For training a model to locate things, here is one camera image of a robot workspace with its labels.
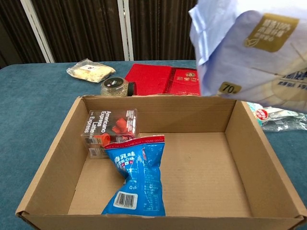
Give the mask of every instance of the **red notebook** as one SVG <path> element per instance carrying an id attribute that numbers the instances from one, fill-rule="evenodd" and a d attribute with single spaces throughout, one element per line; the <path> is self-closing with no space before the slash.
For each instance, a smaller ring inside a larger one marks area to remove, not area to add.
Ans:
<path id="1" fill-rule="evenodd" d="M 126 80 L 136 82 L 137 95 L 141 96 L 159 93 L 200 95 L 195 69 L 134 64 Z"/>

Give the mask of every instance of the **brown curtain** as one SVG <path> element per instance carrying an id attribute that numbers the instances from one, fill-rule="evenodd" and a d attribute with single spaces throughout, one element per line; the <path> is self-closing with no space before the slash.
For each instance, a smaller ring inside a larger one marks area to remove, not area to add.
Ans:
<path id="1" fill-rule="evenodd" d="M 0 68 L 45 62 L 20 0 L 0 0 Z"/>
<path id="2" fill-rule="evenodd" d="M 117 0 L 32 0 L 56 62 L 124 60 Z"/>
<path id="3" fill-rule="evenodd" d="M 195 59 L 188 11 L 196 2 L 129 0 L 134 59 Z"/>

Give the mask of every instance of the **blue snack bag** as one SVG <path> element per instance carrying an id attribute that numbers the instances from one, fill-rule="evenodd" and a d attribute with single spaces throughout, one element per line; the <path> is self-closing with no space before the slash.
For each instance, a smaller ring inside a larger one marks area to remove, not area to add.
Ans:
<path id="1" fill-rule="evenodd" d="M 125 183 L 102 214 L 165 216 L 159 169 L 164 144 L 164 135 L 159 135 L 105 146 Z"/>

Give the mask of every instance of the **small plastic bag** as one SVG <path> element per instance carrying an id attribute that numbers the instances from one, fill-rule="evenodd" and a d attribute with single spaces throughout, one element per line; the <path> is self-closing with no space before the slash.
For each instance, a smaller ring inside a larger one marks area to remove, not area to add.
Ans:
<path id="1" fill-rule="evenodd" d="M 116 71 L 110 66 L 84 59 L 68 68 L 66 72 L 74 78 L 99 83 Z"/>
<path id="2" fill-rule="evenodd" d="M 263 131 L 279 132 L 307 130 L 307 115 L 290 110 L 262 107 L 257 103 L 248 105 Z"/>
<path id="3" fill-rule="evenodd" d="M 159 135 L 105 146 L 125 183 L 102 214 L 165 216 L 159 169 L 164 144 L 164 135 Z"/>

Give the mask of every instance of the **blue table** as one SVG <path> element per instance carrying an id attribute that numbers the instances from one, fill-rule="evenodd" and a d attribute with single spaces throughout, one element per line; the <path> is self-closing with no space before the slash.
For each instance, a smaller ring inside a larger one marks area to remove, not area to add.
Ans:
<path id="1" fill-rule="evenodd" d="M 104 62 L 120 77 L 126 76 L 133 63 Z M 195 68 L 195 61 L 139 63 Z M 0 229 L 31 229 L 14 216 L 19 202 L 74 100 L 100 93 L 100 84 L 66 73 L 73 65 L 25 64 L 0 70 Z M 307 131 L 266 135 L 307 206 Z"/>

